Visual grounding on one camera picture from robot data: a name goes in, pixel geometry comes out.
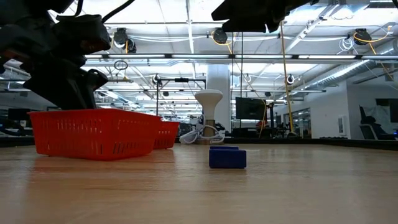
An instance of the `white stool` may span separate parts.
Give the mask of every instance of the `white stool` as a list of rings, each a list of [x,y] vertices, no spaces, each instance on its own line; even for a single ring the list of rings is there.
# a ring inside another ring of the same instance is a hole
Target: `white stool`
[[[205,115],[204,125],[209,125],[215,128],[216,121],[214,118],[214,113],[217,104],[223,98],[223,93],[219,90],[201,90],[195,94],[195,98],[198,100],[203,108],[203,114]],[[204,137],[211,137],[215,134],[215,130],[208,127],[206,127],[203,132]],[[208,139],[198,139],[196,143],[209,144],[210,141]]]

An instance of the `black cable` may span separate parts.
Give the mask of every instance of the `black cable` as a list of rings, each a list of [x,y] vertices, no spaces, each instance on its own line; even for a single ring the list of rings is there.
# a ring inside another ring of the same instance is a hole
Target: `black cable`
[[[77,9],[76,9],[76,13],[75,13],[74,17],[78,17],[80,15],[81,10],[83,9],[83,1],[84,0],[79,0],[77,2]]]
[[[102,23],[105,23],[108,19],[110,19],[111,17],[113,17],[114,15],[116,15],[117,13],[119,13],[120,11],[122,11],[123,9],[127,8],[129,5],[131,5],[131,3],[133,3],[135,0],[128,0],[126,1],[123,5],[117,7],[116,9],[114,9],[113,11],[111,11],[110,13],[108,13],[106,16],[104,16],[104,18],[102,19]]]

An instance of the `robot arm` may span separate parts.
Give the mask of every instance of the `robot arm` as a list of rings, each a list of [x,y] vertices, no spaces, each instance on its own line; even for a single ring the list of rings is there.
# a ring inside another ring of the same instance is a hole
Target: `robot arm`
[[[211,14],[214,21],[229,19],[224,32],[274,32],[289,12],[319,0],[225,0]]]
[[[103,23],[134,0],[100,15],[58,16],[55,24],[48,10],[64,12],[73,0],[0,1],[0,73],[8,60],[22,62],[31,79],[24,87],[63,110],[95,109],[93,92],[108,79],[97,71],[81,69],[84,55],[108,50],[111,39]]]

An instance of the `red basket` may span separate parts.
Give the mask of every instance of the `red basket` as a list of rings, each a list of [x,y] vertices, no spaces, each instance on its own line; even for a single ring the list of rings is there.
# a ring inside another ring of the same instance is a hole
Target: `red basket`
[[[110,161],[152,152],[160,117],[116,109],[30,114],[36,151]]]
[[[179,122],[163,121],[155,140],[154,149],[169,149],[174,146]]]

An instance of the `blue foam block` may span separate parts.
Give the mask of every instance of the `blue foam block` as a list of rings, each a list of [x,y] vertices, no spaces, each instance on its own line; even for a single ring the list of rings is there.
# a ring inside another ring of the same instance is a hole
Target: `blue foam block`
[[[210,149],[239,150],[239,147],[238,146],[210,146]]]
[[[209,166],[212,169],[244,169],[246,168],[246,151],[210,149]]]

